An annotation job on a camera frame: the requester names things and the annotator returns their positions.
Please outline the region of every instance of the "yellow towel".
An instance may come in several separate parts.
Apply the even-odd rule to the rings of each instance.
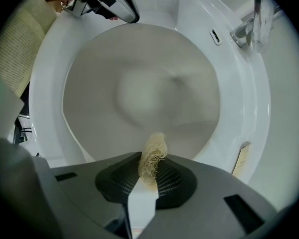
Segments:
[[[0,33],[0,76],[20,97],[30,81],[41,42],[56,19],[45,0],[24,0]]]

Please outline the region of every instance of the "gray plastic device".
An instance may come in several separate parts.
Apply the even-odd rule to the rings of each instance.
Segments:
[[[0,189],[49,238],[132,238],[127,209],[141,153],[51,169],[44,158],[0,140]],[[231,174],[168,155],[156,176],[155,217],[139,236],[261,238],[281,217]]]
[[[134,0],[74,0],[64,10],[76,17],[93,11],[105,18],[117,16],[127,23],[136,23],[140,19]]]

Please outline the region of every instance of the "sponge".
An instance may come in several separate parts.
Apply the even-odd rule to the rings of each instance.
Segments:
[[[146,142],[144,152],[139,163],[139,176],[149,185],[156,185],[156,171],[158,163],[167,155],[165,135],[161,132],[153,133]]]

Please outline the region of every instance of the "small slot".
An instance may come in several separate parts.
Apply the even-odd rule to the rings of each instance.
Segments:
[[[57,181],[64,181],[64,180],[71,179],[76,176],[77,176],[76,173],[65,173],[65,174],[55,176],[55,179]]]
[[[211,29],[209,31],[209,33],[210,33],[211,37],[213,38],[216,45],[220,45],[222,43],[222,40],[215,28]]]

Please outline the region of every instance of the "white porcelain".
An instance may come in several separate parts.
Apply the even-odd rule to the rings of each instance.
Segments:
[[[250,152],[239,179],[247,183],[262,155],[270,123],[270,89],[261,55],[242,50],[229,31],[241,23],[219,0],[136,0],[142,23],[177,30],[194,43],[215,68],[221,98],[218,126],[194,160],[232,172],[241,145]],[[39,153],[51,167],[91,161],[72,137],[62,114],[63,89],[78,51],[95,36],[122,24],[88,14],[62,13],[46,35],[30,84],[30,115]],[[222,44],[215,45],[215,28]]]

